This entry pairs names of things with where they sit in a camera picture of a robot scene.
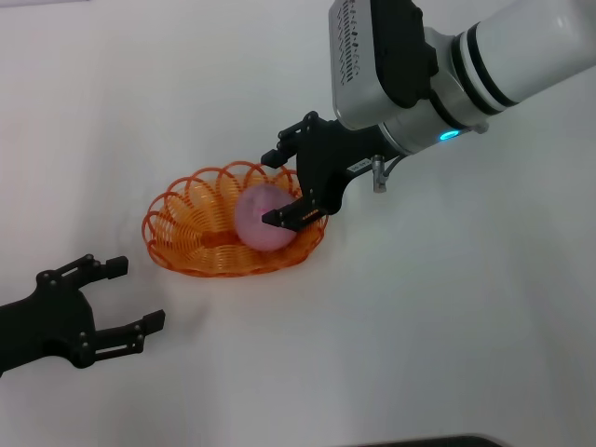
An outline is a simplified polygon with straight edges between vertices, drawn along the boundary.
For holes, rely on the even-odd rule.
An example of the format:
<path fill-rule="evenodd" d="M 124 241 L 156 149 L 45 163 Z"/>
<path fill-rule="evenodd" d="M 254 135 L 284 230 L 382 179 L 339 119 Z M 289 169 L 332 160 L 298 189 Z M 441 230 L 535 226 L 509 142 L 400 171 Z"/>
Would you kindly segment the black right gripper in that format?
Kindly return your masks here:
<path fill-rule="evenodd" d="M 397 150 L 381 130 L 370 127 L 348 130 L 337 120 L 326 121 L 311 111 L 298 123 L 278 133 L 274 149 L 261 156 L 261 164 L 277 169 L 296 155 L 296 168 L 303 195 L 289 205 L 268 211 L 262 222 L 301 232 L 310 224 L 334 215 L 342 207 L 348 184 L 366 171 L 350 168 L 365 159 L 392 159 Z"/>

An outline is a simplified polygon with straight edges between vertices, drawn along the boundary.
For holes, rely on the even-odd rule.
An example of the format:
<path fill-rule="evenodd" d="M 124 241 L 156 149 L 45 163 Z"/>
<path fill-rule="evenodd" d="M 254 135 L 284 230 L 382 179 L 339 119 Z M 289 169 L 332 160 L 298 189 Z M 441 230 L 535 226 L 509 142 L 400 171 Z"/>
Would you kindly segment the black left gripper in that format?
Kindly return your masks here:
<path fill-rule="evenodd" d="M 68 360 L 78 369 L 98 361 L 144 351 L 145 339 L 164 328 L 164 310 L 128 325 L 96 331 L 91 306 L 79 290 L 104 279 L 125 276 L 129 259 L 105 261 L 87 254 L 36 278 L 34 292 L 1 306 L 1 372 L 46 357 Z"/>

